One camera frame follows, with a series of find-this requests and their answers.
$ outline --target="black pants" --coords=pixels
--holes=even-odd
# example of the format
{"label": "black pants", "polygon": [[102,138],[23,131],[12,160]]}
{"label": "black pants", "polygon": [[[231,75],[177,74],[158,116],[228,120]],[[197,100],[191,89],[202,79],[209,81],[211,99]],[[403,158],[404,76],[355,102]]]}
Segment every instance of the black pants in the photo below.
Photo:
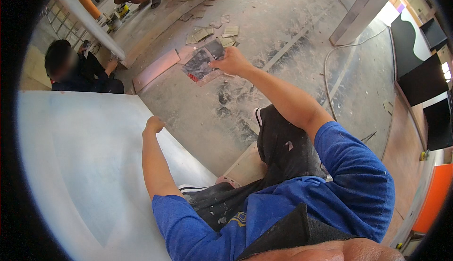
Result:
{"label": "black pants", "polygon": [[119,79],[108,79],[101,93],[124,94],[124,85]]}
{"label": "black pants", "polygon": [[237,212],[243,211],[244,201],[256,191],[300,176],[327,177],[304,130],[285,120],[274,105],[257,110],[256,116],[260,126],[258,152],[268,166],[265,177],[236,189],[223,182],[184,194],[197,214],[215,231],[220,231]]}

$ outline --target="hand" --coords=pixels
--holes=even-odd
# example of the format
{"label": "hand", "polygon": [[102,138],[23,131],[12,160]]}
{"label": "hand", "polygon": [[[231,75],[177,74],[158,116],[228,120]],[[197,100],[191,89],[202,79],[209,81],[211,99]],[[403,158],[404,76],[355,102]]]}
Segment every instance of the hand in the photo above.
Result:
{"label": "hand", "polygon": [[107,63],[107,67],[105,68],[105,73],[107,76],[110,76],[110,74],[116,69],[116,66],[118,65],[118,59],[112,59],[109,60]]}
{"label": "hand", "polygon": [[158,116],[152,116],[146,122],[146,127],[144,128],[143,131],[143,137],[147,135],[155,135],[156,133],[159,133],[164,127],[165,122],[161,121],[161,119]]}
{"label": "hand", "polygon": [[223,60],[213,60],[209,63],[209,67],[219,68],[229,75],[238,75],[240,77],[243,77],[244,73],[255,69],[241,51],[233,46],[225,48]]}

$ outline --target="logo on shirt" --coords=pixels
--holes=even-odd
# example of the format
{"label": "logo on shirt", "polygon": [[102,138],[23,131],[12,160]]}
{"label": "logo on shirt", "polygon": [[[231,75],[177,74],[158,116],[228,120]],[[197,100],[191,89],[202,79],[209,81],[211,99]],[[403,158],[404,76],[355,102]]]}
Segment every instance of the logo on shirt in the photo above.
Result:
{"label": "logo on shirt", "polygon": [[228,224],[229,224],[231,221],[236,221],[238,226],[240,226],[240,227],[245,227],[245,225],[246,225],[246,213],[244,213],[244,212],[237,212],[237,214],[234,215],[234,217],[231,218],[231,219],[228,221]]}

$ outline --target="black hair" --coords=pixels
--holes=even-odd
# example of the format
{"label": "black hair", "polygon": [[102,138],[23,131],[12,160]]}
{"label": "black hair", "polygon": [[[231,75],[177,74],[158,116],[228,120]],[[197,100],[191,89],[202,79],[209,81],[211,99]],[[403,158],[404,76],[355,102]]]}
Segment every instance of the black hair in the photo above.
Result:
{"label": "black hair", "polygon": [[55,40],[50,44],[44,58],[44,67],[46,68],[48,77],[52,77],[55,70],[63,65],[70,55],[71,50],[71,44],[64,39]]}

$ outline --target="yellow bucket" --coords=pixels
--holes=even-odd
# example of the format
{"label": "yellow bucket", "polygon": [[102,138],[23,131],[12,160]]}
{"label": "yellow bucket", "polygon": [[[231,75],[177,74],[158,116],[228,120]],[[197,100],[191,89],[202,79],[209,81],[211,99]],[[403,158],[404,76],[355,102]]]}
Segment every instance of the yellow bucket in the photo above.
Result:
{"label": "yellow bucket", "polygon": [[116,12],[120,16],[120,18],[123,18],[129,13],[129,7],[126,3],[122,3],[116,8]]}

